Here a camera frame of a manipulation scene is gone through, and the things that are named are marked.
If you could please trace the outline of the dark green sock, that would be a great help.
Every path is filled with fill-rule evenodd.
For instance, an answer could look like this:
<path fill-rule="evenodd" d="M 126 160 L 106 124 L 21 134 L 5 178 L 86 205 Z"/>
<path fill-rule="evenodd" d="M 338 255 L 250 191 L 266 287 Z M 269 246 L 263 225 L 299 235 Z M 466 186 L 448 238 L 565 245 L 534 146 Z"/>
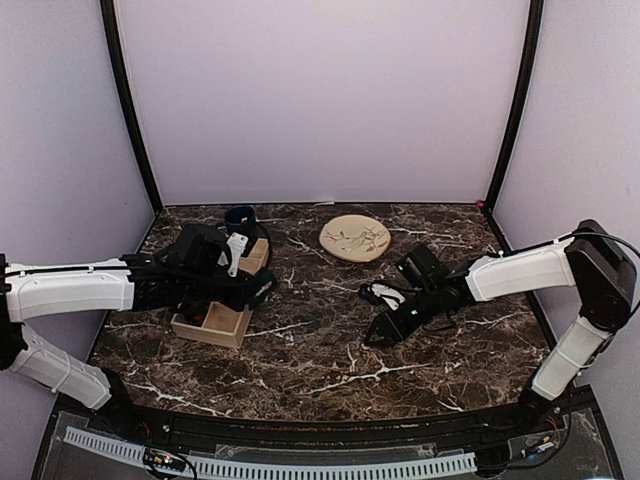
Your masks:
<path fill-rule="evenodd" d="M 254 309 L 262 304 L 268 294 L 277 287 L 275 275 L 267 268 L 260 269 L 255 275 L 255 283 L 251 287 L 249 308 Z"/>

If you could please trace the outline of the black red yellow argyle sock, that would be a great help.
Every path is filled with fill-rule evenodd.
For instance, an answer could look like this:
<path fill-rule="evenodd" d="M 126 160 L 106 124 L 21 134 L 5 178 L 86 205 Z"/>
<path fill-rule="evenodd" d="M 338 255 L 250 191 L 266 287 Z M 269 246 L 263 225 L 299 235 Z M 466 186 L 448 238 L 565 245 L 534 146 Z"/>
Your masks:
<path fill-rule="evenodd" d="M 201 327 L 208 313 L 208 307 L 203 305 L 191 305 L 182 312 L 181 322 L 195 327 Z"/>

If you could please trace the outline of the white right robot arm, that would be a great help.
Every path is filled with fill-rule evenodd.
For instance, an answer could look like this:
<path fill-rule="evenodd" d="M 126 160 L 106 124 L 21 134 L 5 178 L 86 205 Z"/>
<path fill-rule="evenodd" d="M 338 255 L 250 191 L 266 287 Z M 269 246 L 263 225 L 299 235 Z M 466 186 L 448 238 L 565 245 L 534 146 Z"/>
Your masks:
<path fill-rule="evenodd" d="M 394 346 L 441 314 L 512 294 L 576 288 L 581 301 L 576 318 L 524 388 L 521 396 L 526 399 L 510 413 L 511 426 L 530 434 L 547 420 L 548 403 L 564 393 L 638 311 L 638 256 L 635 247 L 591 219 L 559 238 L 481 256 L 456 268 L 420 244 L 396 264 L 409 289 L 376 282 L 363 293 L 368 301 L 389 304 L 371 322 L 364 343 Z"/>

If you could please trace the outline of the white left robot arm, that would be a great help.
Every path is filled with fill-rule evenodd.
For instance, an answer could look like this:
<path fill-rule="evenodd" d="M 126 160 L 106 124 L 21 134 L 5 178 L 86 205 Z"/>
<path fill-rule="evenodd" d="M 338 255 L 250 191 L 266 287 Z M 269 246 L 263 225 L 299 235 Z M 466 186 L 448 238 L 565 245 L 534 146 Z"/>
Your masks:
<path fill-rule="evenodd" d="M 35 266 L 1 263 L 1 367 L 101 413 L 120 436 L 141 427 L 118 374 L 88 365 L 68 352 L 61 335 L 47 339 L 47 320 L 96 320 L 107 312 L 180 310 L 220 302 L 253 308 L 267 272 L 247 274 L 219 262 L 178 260 L 168 253 L 133 254 L 94 263 Z"/>

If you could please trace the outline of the wooden compartment box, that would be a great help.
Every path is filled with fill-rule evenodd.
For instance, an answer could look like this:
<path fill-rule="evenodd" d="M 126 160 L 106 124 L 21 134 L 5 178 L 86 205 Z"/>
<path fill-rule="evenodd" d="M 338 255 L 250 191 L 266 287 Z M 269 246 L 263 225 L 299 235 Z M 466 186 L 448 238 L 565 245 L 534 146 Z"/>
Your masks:
<path fill-rule="evenodd" d="M 268 259 L 268 240 L 259 238 L 246 257 L 238 261 L 239 271 L 256 274 Z M 239 349 L 243 343 L 252 312 L 245 308 L 236 312 L 219 302 L 208 304 L 188 321 L 182 314 L 171 320 L 174 333 L 183 339 Z"/>

